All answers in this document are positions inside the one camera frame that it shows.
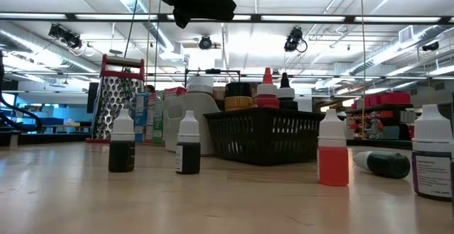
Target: red container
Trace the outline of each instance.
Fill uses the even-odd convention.
[[[369,106],[379,106],[381,104],[381,95],[372,95],[369,97]]]
[[[410,104],[410,94],[406,92],[392,92],[380,95],[381,104]]]

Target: fluorescent light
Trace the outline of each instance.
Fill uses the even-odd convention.
[[[133,14],[76,14],[77,19],[87,20],[132,20]],[[135,20],[138,21],[147,21],[148,14],[136,14],[134,16]],[[150,15],[150,20],[156,20],[157,15]]]
[[[67,19],[65,14],[55,13],[0,13],[0,18]]]
[[[171,21],[175,20],[175,16],[173,15],[167,15],[167,19],[170,19]],[[192,18],[193,21],[204,21],[209,19],[206,18]],[[235,15],[233,17],[234,21],[250,21],[250,15]]]
[[[366,94],[375,94],[375,93],[379,93],[379,92],[382,92],[382,91],[385,91],[389,88],[374,88],[374,89],[368,89],[366,91]]]
[[[425,77],[387,77],[387,79],[426,79]]]
[[[328,70],[306,69],[302,74],[328,74]]]
[[[451,66],[448,66],[448,67],[438,68],[437,70],[432,71],[432,72],[430,72],[428,74],[435,76],[435,75],[439,75],[439,74],[445,74],[445,73],[448,73],[448,72],[454,72],[454,65],[451,65]]]
[[[234,21],[250,21],[250,15],[235,15],[233,17]]]
[[[364,22],[437,22],[440,17],[364,17]],[[355,22],[362,22],[361,17],[356,17]]]
[[[13,76],[24,78],[24,79],[29,79],[29,80],[34,81],[34,82],[44,82],[44,80],[41,79],[40,77],[36,77],[34,75],[31,75],[31,74],[25,74],[25,75],[13,74]]]
[[[412,85],[412,84],[415,84],[416,82],[407,82],[407,83],[404,83],[404,84],[400,84],[398,86],[395,86],[394,89],[401,89],[401,88],[404,88],[404,87],[407,87],[409,85]]]
[[[345,101],[342,101],[342,106],[344,107],[350,107],[352,106],[352,104],[355,103],[355,100],[354,99],[348,99],[348,100],[345,100]]]
[[[271,16],[263,15],[262,21],[344,21],[344,16]]]

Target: black plastic basket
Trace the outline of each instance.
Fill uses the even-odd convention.
[[[324,116],[273,108],[205,114],[214,154],[255,165],[316,160]]]

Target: hanging wire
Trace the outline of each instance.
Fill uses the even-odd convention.
[[[138,0],[135,0],[135,4],[134,4],[133,19],[131,20],[131,26],[129,28],[129,35],[128,35],[128,40],[126,41],[126,49],[125,49],[124,58],[126,58],[126,53],[128,53],[129,40],[131,39],[131,32],[133,31],[133,25],[134,25],[135,10],[137,9],[137,1]]]
[[[161,13],[161,2],[162,0],[159,0],[159,8],[158,8],[158,13]],[[155,89],[156,89],[156,69],[157,69],[157,44],[158,44],[158,38],[159,38],[159,22],[157,22],[157,28],[156,28],[156,44],[155,44]]]
[[[150,32],[151,32],[151,22],[150,22],[150,17],[151,17],[151,0],[148,5],[148,24],[147,24],[147,62],[145,64],[145,86],[148,83],[148,53],[150,52]]]
[[[361,0],[361,26],[362,26],[362,56],[364,62],[364,89],[362,91],[362,116],[361,116],[361,123],[362,123],[362,139],[365,139],[365,102],[366,102],[366,39],[365,39],[365,32],[364,32],[364,2]]]

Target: white dropper bottle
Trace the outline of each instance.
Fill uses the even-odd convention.
[[[450,121],[440,114],[437,105],[423,105],[423,113],[414,122],[411,154],[414,191],[419,196],[451,201],[452,154]]]

